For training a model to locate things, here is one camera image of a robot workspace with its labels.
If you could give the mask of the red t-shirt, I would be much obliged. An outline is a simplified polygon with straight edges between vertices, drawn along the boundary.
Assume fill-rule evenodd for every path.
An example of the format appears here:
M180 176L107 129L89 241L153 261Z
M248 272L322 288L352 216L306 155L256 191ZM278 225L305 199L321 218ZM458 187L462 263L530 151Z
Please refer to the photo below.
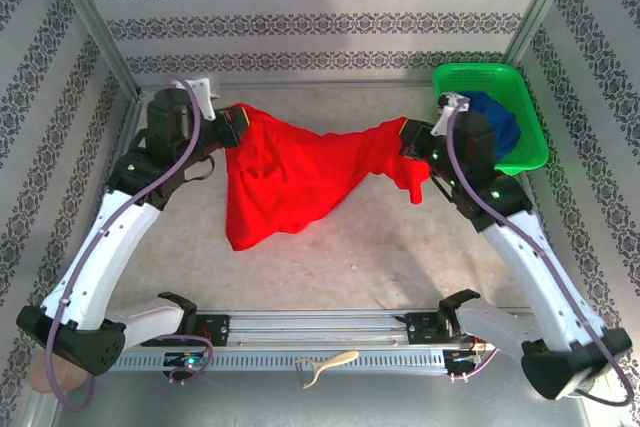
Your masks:
M401 153L400 117L360 132L318 134L244 105L249 126L226 151L226 236L235 251L297 234L339 206L370 174L423 200L429 166Z

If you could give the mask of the blue cloth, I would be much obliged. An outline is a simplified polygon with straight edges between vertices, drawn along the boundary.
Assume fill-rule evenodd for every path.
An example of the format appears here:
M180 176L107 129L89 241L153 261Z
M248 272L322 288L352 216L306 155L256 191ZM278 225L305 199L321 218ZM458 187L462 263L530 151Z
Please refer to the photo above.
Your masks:
M469 111L484 115L494 129L494 155L497 161L501 161L520 141L521 130L516 116L486 92L463 91L460 95L469 99Z

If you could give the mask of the green plastic basket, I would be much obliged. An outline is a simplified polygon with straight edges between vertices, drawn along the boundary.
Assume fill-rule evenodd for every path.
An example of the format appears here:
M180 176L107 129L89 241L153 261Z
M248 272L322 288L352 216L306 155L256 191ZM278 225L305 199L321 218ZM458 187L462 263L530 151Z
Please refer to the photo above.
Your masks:
M522 75L501 63L448 63L432 75L437 94L481 91L515 115L521 137L514 150L496 164L505 174L517 176L536 170L548 160L549 150Z

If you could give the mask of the aluminium back bar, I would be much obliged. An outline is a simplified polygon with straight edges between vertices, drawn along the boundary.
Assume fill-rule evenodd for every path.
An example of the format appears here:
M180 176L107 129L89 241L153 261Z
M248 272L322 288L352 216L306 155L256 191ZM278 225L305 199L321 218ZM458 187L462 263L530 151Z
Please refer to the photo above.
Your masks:
M222 82L214 83L214 91L227 90L273 90L273 89L315 89L315 88L433 88L429 80L374 80L353 81L268 81L268 82Z

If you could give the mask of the small controller board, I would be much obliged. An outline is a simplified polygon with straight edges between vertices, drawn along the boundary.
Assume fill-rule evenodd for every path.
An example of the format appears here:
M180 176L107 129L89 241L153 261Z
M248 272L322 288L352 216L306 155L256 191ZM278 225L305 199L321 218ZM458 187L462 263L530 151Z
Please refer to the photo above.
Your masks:
M471 363L476 365L482 361L482 356L475 351L444 350L443 353L446 363Z
M169 352L164 355L164 368L187 368L197 370L206 364L208 355L205 352Z

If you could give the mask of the cream peeler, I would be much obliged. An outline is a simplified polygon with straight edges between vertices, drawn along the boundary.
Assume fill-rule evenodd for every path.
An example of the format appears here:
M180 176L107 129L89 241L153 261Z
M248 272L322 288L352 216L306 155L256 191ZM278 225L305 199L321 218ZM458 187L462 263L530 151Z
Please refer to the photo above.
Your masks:
M300 378L301 387L309 389L316 384L324 371L347 365L359 357L360 353L358 351L350 350L320 360L311 357L300 357L295 360L294 365Z

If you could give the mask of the aluminium side rail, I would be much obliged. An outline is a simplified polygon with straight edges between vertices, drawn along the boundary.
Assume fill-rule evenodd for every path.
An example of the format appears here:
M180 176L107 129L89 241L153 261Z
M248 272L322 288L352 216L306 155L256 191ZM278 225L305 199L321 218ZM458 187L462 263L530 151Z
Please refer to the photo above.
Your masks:
M141 109L142 94L139 94L135 100L132 100L128 104L126 112L123 114L119 124L115 147L107 163L101 194L105 194L108 191L108 182L116 163L129 149L130 142L137 131Z

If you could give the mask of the aluminium frame post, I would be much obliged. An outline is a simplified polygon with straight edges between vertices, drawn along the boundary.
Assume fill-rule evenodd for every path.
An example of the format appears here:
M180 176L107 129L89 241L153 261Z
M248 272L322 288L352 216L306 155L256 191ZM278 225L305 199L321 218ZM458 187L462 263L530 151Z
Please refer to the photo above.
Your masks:
M95 0L71 0L71 2L127 98L137 100L140 87Z
M514 66L521 61L553 3L554 0L531 0L502 56L502 63Z

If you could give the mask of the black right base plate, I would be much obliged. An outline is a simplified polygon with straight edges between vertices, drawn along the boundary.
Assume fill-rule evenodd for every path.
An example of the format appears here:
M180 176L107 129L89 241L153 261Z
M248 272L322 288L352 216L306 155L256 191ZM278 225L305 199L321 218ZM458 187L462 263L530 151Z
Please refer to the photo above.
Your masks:
M450 335L437 312L409 312L404 316L410 345L444 344Z

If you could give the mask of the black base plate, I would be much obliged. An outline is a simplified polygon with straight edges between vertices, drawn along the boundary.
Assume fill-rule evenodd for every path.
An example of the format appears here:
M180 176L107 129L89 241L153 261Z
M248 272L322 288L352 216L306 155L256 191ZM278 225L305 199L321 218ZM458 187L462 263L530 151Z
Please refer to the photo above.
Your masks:
M410 345L444 344L450 335L437 312L409 312L404 316Z
M227 345L230 317L222 314L197 314L179 333L178 339L152 339L142 343L143 347L204 347L207 339L214 347Z

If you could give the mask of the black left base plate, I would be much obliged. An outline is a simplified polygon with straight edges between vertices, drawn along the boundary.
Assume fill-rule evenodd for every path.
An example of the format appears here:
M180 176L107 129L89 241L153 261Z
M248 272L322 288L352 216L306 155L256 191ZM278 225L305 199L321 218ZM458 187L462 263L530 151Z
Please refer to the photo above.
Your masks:
M204 347L207 339L214 347L227 345L230 317L222 314L197 314L179 333L178 339L152 339L142 343L143 347Z

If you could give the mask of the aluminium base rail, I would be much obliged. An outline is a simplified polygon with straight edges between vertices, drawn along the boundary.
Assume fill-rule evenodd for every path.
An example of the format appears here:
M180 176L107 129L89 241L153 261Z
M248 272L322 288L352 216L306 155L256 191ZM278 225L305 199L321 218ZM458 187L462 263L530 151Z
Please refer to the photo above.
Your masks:
M450 335L444 344L410 345L403 310L338 311L200 311L197 314L222 314L230 317L228 349L252 350L383 350L413 346L467 348L471 337Z

